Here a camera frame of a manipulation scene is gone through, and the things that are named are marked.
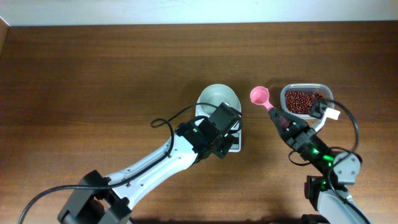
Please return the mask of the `pink measuring scoop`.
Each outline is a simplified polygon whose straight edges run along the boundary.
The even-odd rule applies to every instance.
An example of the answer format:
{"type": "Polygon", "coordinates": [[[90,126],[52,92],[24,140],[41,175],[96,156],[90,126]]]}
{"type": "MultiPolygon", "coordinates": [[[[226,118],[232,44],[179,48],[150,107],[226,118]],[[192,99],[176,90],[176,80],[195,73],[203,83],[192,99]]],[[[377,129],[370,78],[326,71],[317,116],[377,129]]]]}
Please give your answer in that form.
{"type": "Polygon", "coordinates": [[[273,105],[269,101],[269,90],[264,86],[256,86],[250,92],[251,103],[263,106],[267,111],[273,109],[273,105]]]}

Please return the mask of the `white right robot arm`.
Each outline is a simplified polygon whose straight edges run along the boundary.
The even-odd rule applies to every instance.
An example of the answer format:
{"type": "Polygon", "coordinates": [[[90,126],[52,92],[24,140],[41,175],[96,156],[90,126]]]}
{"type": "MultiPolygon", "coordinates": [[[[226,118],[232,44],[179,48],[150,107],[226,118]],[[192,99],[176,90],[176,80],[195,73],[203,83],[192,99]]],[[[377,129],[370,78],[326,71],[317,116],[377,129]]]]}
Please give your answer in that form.
{"type": "Polygon", "coordinates": [[[354,127],[354,146],[351,150],[338,146],[327,146],[317,133],[330,117],[333,109],[326,103],[313,106],[310,116],[319,118],[314,127],[301,118],[273,106],[267,111],[283,140],[305,161],[302,165],[312,165],[321,176],[307,176],[305,198],[318,215],[302,215],[301,223],[367,223],[369,218],[354,203],[348,185],[356,182],[363,159],[356,153],[359,144],[359,128],[351,111],[339,102],[334,102],[348,115],[354,127]]]}

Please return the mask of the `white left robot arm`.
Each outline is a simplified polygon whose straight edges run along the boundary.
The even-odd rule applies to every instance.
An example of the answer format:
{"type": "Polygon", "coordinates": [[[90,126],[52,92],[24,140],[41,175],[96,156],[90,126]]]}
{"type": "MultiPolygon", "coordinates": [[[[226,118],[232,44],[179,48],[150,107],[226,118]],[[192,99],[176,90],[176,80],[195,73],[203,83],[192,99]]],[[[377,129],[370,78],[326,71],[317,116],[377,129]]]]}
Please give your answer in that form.
{"type": "Polygon", "coordinates": [[[210,154],[224,158],[235,142],[240,121],[198,116],[181,123],[167,142],[139,162],[106,177],[94,170],[84,176],[58,214],[60,223],[127,223],[132,209],[172,175],[210,154]]]}

